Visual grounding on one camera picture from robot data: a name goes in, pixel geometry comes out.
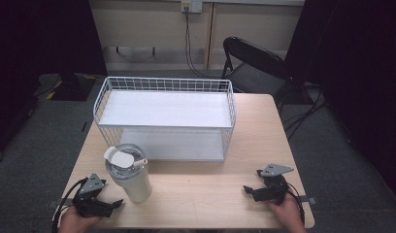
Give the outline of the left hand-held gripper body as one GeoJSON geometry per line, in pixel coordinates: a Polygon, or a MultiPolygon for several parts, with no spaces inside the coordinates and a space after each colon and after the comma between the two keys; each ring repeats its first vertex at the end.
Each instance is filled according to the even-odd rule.
{"type": "Polygon", "coordinates": [[[80,216],[111,216],[113,210],[110,204],[97,199],[102,189],[101,179],[95,173],[83,181],[72,201],[80,216]]]}

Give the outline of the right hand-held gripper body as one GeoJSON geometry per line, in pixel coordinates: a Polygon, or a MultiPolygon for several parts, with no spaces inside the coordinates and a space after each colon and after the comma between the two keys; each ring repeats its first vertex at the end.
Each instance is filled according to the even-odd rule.
{"type": "Polygon", "coordinates": [[[293,171],[292,167],[269,163],[263,170],[263,177],[259,177],[265,184],[264,187],[255,189],[252,197],[255,202],[277,201],[280,205],[284,199],[289,185],[283,176],[285,173],[293,171]]]}

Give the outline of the white tumbler cup with lid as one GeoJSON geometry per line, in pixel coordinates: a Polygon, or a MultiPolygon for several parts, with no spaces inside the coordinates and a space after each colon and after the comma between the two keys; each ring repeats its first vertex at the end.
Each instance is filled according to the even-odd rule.
{"type": "Polygon", "coordinates": [[[132,202],[142,203],[150,197],[148,160],[139,147],[132,144],[109,147],[104,158],[107,172],[132,202]]]}

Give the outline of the white wire storage rack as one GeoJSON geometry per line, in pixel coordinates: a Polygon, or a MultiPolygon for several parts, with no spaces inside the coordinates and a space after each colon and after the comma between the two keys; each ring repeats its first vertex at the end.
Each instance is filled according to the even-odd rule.
{"type": "Polygon", "coordinates": [[[222,161],[236,105],[228,80],[108,77],[93,116],[110,147],[132,144],[150,160],[222,161]]]}

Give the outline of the person's left hand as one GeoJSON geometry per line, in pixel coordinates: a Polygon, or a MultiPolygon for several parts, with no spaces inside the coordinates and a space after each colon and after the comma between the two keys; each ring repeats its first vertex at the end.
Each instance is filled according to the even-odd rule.
{"type": "Polygon", "coordinates": [[[58,233],[85,233],[101,220],[100,216],[82,217],[75,207],[69,207],[61,217],[58,233]]]}

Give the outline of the person's right hand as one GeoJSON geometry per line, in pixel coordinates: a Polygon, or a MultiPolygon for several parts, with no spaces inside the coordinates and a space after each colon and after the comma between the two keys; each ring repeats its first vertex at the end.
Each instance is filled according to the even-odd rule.
{"type": "Polygon", "coordinates": [[[273,201],[267,201],[266,205],[290,233],[307,233],[299,213],[297,201],[289,192],[285,194],[280,205],[273,201]]]}

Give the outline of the black stand base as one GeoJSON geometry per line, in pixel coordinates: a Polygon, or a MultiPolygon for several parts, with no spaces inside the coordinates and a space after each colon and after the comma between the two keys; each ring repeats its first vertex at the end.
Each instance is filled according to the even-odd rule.
{"type": "Polygon", "coordinates": [[[59,74],[44,74],[39,77],[39,85],[34,97],[50,101],[85,101],[97,78],[77,74],[75,83],[64,82],[59,74]]]}

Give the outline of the black folding chair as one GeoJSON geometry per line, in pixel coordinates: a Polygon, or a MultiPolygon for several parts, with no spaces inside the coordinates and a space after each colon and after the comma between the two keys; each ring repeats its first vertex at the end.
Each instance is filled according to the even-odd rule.
{"type": "Polygon", "coordinates": [[[239,37],[227,37],[223,49],[226,61],[221,77],[229,80],[237,92],[270,94],[282,111],[292,83],[284,61],[239,37]]]}

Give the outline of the black curtain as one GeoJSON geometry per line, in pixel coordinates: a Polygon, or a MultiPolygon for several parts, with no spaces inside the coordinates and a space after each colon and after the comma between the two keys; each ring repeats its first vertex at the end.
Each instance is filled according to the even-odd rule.
{"type": "Polygon", "coordinates": [[[0,161],[44,74],[75,83],[107,69],[89,0],[0,0],[0,161]]]}
{"type": "Polygon", "coordinates": [[[396,196],[396,0],[304,0],[285,63],[296,84],[323,86],[396,196]]]}

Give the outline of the white wall outlet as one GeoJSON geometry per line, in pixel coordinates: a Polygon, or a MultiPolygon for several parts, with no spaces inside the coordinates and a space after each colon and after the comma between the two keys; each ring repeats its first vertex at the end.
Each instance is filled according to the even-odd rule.
{"type": "Polygon", "coordinates": [[[199,0],[182,0],[181,11],[183,13],[201,14],[203,12],[203,2],[199,0]]]}

